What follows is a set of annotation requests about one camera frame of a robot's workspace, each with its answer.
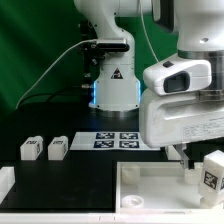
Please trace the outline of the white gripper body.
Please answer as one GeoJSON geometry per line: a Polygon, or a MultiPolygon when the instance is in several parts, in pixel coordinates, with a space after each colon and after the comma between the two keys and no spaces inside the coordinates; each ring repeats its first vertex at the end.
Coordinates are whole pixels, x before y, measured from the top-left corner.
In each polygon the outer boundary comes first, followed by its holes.
{"type": "Polygon", "coordinates": [[[150,148],[224,137],[224,102],[198,100],[196,93],[142,94],[139,132],[150,148]]]}

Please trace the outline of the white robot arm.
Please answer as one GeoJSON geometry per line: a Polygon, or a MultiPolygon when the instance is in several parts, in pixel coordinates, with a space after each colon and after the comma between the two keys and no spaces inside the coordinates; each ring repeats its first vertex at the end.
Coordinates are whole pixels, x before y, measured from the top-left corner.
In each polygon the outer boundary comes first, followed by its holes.
{"type": "Polygon", "coordinates": [[[93,25],[103,52],[90,106],[102,113],[139,111],[139,131],[151,148],[224,137],[224,0],[73,0],[93,25]],[[134,74],[135,41],[117,17],[150,12],[178,33],[177,52],[134,74]]]}

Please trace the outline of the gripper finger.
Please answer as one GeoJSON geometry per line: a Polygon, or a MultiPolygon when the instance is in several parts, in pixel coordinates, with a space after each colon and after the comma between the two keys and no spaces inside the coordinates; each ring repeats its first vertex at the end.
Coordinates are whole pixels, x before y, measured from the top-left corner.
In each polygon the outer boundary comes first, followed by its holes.
{"type": "Polygon", "coordinates": [[[194,161],[191,160],[185,150],[187,149],[186,144],[178,144],[174,146],[175,150],[180,156],[180,164],[185,170],[193,170],[195,168],[194,161]]]}

